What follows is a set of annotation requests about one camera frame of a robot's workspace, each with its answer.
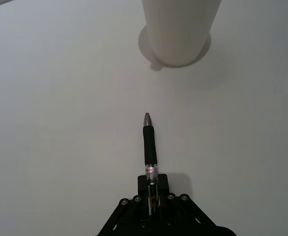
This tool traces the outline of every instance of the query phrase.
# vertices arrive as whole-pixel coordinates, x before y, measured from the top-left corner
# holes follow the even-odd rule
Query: pen
[[[144,159],[145,159],[145,173],[148,187],[148,208],[149,214],[155,214],[158,207],[158,168],[157,155],[155,146],[155,132],[152,125],[152,120],[149,113],[145,114],[144,126]]]

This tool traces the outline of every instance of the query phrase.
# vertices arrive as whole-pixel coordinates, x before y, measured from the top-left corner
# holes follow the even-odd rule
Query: white table surface
[[[224,0],[208,53],[151,69],[140,0],[0,6],[0,236],[98,234],[161,173],[239,236],[288,235],[288,0]]]

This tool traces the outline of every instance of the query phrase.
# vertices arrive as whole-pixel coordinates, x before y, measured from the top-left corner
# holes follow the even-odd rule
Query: pen barrel
[[[157,164],[155,132],[151,125],[143,127],[145,165]]]

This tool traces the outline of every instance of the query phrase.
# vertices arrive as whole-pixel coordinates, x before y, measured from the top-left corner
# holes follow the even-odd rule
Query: pen tip
[[[152,125],[152,120],[150,118],[150,115],[148,112],[145,113],[145,117],[144,117],[144,126],[149,126]]]

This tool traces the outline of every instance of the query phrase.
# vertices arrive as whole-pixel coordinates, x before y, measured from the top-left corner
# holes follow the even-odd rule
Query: white cup
[[[167,65],[193,62],[208,37],[221,0],[142,0],[151,48]]]

